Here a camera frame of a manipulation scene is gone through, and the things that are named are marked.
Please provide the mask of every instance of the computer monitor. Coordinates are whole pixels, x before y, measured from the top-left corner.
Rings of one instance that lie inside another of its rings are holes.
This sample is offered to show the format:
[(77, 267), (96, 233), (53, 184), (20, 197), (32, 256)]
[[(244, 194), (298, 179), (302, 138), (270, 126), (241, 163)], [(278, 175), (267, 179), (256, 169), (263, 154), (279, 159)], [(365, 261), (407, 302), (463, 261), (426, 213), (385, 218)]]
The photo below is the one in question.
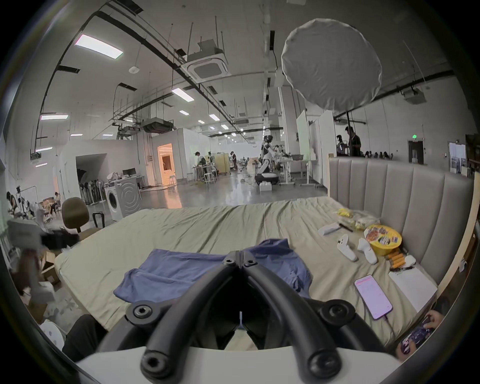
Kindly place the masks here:
[(137, 174), (137, 171), (135, 168), (124, 169), (122, 172), (123, 172), (123, 175), (128, 175), (128, 176), (133, 176)]

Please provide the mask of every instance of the black armrest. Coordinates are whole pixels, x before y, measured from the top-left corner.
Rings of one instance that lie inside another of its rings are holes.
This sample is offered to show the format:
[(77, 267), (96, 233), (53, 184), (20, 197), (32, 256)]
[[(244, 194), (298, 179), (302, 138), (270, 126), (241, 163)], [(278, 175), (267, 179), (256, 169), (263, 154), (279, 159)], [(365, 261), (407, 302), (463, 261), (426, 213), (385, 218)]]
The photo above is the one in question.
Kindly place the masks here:
[(98, 224), (96, 223), (96, 218), (95, 218), (96, 215), (100, 215), (100, 217), (102, 218), (102, 228), (105, 228), (105, 215), (103, 214), (103, 212), (93, 212), (92, 213), (93, 222), (95, 223), (95, 227), (98, 228)]

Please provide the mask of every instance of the upholstered headboard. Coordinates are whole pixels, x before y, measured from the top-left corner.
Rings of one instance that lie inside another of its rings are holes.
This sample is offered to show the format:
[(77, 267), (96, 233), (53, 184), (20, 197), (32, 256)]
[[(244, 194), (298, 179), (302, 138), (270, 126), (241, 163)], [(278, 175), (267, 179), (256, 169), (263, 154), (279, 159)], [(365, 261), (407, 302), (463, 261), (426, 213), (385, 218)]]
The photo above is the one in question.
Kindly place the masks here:
[(329, 196), (368, 211), (402, 234), (403, 245), (440, 283), (467, 225), (473, 180), (423, 165), (329, 158)]

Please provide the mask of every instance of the mattress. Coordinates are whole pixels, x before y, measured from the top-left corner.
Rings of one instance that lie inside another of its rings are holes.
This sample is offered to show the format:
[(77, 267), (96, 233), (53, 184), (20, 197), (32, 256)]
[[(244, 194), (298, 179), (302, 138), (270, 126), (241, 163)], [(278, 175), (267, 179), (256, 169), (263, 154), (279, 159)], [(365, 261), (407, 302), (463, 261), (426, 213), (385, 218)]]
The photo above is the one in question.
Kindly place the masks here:
[[(142, 210), (60, 254), (55, 268), (79, 306), (110, 330), (130, 305), (115, 297), (113, 290), (152, 249), (226, 255), (268, 238), (287, 238), (312, 273), (310, 296), (322, 301), (347, 300), (381, 342), (391, 346), (421, 312), (417, 314), (388, 276), (387, 260), (380, 257), (371, 265), (362, 255), (353, 263), (336, 248), (344, 230), (318, 234), (320, 227), (337, 221), (336, 211), (341, 207), (329, 197), (312, 197), (239, 206)], [(361, 231), (348, 235), (350, 246), (356, 247)], [(373, 275), (393, 305), (387, 315), (389, 322), (372, 319), (354, 287), (354, 281), (366, 275)], [(229, 349), (254, 348), (242, 337), (235, 338), (233, 344)]]

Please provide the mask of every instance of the hand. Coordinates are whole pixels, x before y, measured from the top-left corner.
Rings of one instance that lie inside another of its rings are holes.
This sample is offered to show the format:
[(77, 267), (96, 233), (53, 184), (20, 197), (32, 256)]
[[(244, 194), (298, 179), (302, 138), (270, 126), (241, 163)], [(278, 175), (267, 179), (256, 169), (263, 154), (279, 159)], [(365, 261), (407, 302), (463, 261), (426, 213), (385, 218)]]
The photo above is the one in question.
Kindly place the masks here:
[(427, 312), (427, 316), (430, 316), (430, 322), (423, 326), (423, 328), (425, 329), (428, 329), (428, 328), (436, 329), (445, 317), (441, 313), (434, 311), (433, 309), (430, 309)]
[(396, 350), (395, 350), (396, 358), (399, 359), (401, 362), (404, 362), (406, 359), (408, 359), (413, 354), (413, 352), (415, 352), (417, 350), (417, 346), (415, 345), (415, 342), (412, 339), (408, 340), (408, 347), (410, 348), (410, 350), (408, 351), (407, 354), (402, 352), (402, 343), (401, 342), (398, 343), (398, 345), (396, 347)]

